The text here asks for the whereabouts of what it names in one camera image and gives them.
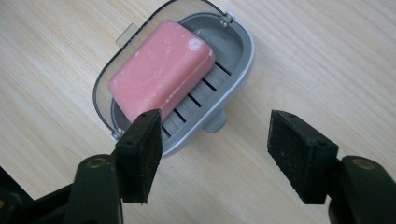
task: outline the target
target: gray soap dish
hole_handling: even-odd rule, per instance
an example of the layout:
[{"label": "gray soap dish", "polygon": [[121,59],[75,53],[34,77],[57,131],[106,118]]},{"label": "gray soap dish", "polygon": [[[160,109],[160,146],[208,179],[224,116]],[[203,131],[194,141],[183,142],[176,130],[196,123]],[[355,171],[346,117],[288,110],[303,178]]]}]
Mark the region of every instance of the gray soap dish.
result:
[{"label": "gray soap dish", "polygon": [[168,156],[201,129],[214,133],[224,125],[227,116],[223,108],[246,83],[254,46],[251,34],[231,13],[221,12],[208,1],[169,1],[139,29],[130,26],[117,41],[121,49],[105,66],[93,89],[96,112],[115,139],[120,139],[131,123],[112,98],[107,83],[165,20],[178,21],[198,35],[216,56],[215,67],[163,121],[163,156]]}]

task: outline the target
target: wooden table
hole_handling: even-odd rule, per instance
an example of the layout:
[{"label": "wooden table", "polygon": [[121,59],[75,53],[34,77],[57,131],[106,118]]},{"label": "wooden table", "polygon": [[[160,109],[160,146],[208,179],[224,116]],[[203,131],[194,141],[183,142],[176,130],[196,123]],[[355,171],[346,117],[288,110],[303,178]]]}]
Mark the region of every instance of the wooden table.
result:
[{"label": "wooden table", "polygon": [[[94,82],[161,1],[0,2],[0,164],[35,199],[73,181],[85,158],[114,142],[92,104]],[[125,223],[329,223],[304,205],[267,153],[272,109],[396,178],[394,1],[225,1],[255,39],[247,85],[218,133],[162,160],[148,204]]]}]

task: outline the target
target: soap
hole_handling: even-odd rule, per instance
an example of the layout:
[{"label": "soap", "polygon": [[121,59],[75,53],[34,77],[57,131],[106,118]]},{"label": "soap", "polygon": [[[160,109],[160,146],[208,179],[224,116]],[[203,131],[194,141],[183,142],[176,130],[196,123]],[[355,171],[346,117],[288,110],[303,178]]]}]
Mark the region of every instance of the soap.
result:
[{"label": "soap", "polygon": [[215,56],[198,36],[163,21],[108,82],[126,118],[160,108],[162,120],[212,69]]}]

